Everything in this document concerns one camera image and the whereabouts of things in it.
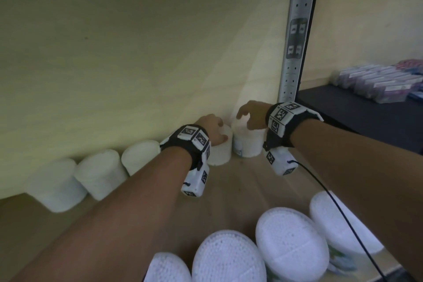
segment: forearm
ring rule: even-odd
[[[184,149],[167,148],[13,281],[141,281],[191,163]]]
[[[423,157],[314,119],[300,124],[291,141],[397,260],[422,278]]]

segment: person's left hand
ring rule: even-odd
[[[223,126],[223,120],[214,114],[200,117],[194,124],[200,125],[207,130],[212,146],[220,145],[228,140],[228,136],[222,135],[219,130],[219,127]]]

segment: wire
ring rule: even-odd
[[[326,193],[330,196],[330,198],[332,199],[332,201],[335,203],[336,207],[338,208],[338,210],[341,212],[342,216],[344,217],[344,219],[346,220],[346,223],[348,224],[348,226],[350,227],[351,231],[354,233],[354,236],[357,238],[358,243],[360,243],[361,247],[363,248],[364,252],[367,254],[368,258],[370,259],[370,261],[372,262],[372,264],[374,265],[374,267],[376,268],[376,270],[378,271],[378,273],[380,274],[380,276],[382,277],[382,280],[384,282],[388,282],[386,276],[383,274],[382,270],[379,268],[378,264],[376,263],[376,261],[372,258],[372,256],[370,255],[370,253],[367,251],[366,247],[364,246],[363,242],[361,241],[361,239],[358,237],[356,231],[354,230],[354,228],[352,227],[351,223],[349,222],[349,220],[346,218],[346,215],[344,214],[344,212],[341,210],[341,207],[339,206],[339,204],[336,202],[336,200],[333,198],[332,194],[329,192],[329,190],[326,188],[325,185],[323,185],[323,183],[304,165],[302,165],[300,162],[297,162],[295,160],[292,161],[288,161],[288,163],[297,163],[298,165],[302,166],[307,172],[309,172],[309,174],[317,181],[317,183],[320,184],[321,187],[323,187],[323,189],[326,191]]]

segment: metal post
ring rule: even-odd
[[[291,0],[278,102],[295,100],[316,0]]]

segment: person's right arm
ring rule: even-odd
[[[265,128],[271,104],[250,101],[249,129]],[[294,147],[331,190],[389,252],[423,281],[423,156],[316,119],[290,137]]]

